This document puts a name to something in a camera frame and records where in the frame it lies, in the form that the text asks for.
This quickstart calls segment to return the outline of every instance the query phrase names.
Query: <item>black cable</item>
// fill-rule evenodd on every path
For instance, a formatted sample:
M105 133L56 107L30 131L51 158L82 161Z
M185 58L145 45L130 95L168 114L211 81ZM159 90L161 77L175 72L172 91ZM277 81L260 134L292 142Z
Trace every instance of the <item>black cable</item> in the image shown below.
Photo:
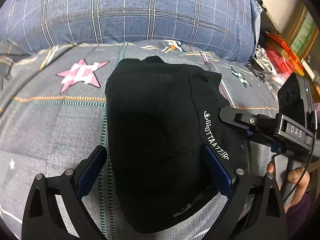
M311 147L311 150L310 150L310 156L309 156L309 159L308 159L308 162L307 162L307 165L305 166L304 168L304 171L303 173L301 174L298 182L294 185L294 187L292 188L292 190L289 192L289 194L284 198L283 202L285 203L287 201L287 199L290 197L290 195L295 191L295 189L297 188L298 184L300 183L300 181L302 180L304 174L306 174L306 171L308 169L308 166L311 162L311 158L312 158L312 155L313 155L313 150L315 148L315 144L316 144L316 137L317 137L317 123L315 124L316 125L316 128L315 128L315 133L313 135L313 143L312 143L312 147Z

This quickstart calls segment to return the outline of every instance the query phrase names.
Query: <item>pink star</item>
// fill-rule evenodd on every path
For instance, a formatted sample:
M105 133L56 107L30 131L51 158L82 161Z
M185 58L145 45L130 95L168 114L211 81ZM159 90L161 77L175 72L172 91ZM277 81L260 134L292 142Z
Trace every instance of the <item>pink star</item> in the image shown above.
M56 75L58 77L64 77L61 82L63 86L60 90L60 94L66 91L68 87L78 83L79 81L100 88L101 86L94 71L108 63L109 61L94 62L92 65L88 65L84 59L81 59L78 63L74 63L71 69L57 73Z

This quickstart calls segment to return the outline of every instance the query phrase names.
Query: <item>fingernail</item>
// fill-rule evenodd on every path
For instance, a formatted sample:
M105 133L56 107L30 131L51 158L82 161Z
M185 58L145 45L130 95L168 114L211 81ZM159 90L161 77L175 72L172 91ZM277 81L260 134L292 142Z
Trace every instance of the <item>fingernail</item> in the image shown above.
M294 181L297 179L297 172L296 171L291 171L288 175L288 180Z

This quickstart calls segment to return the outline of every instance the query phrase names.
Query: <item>purple sleeve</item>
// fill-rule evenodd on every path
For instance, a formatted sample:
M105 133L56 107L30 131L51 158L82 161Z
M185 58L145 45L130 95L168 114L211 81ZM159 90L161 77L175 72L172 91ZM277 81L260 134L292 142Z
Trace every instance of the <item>purple sleeve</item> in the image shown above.
M306 192L300 202L287 211L287 226L289 238L299 229L307 218L311 208L311 196Z

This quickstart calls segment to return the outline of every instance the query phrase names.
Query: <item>camera lens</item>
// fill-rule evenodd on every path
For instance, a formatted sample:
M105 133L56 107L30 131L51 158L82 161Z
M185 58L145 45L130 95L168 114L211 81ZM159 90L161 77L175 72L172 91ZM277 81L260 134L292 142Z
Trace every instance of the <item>camera lens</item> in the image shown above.
M292 95L295 96L297 94L297 86L296 84L292 85Z
M287 90L287 91L285 92L285 101L287 101L287 103L290 102L290 92L289 92L289 90Z

